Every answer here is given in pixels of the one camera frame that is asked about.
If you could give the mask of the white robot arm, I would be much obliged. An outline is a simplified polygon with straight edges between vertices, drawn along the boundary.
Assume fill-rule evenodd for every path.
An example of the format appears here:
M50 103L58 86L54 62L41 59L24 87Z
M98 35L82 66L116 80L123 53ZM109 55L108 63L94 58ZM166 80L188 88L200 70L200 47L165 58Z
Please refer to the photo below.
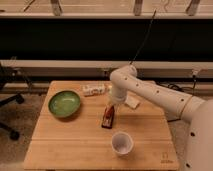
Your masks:
M175 91L137 78L133 65L110 74L110 100L123 103L131 91L190 124L184 171L213 171L213 99Z

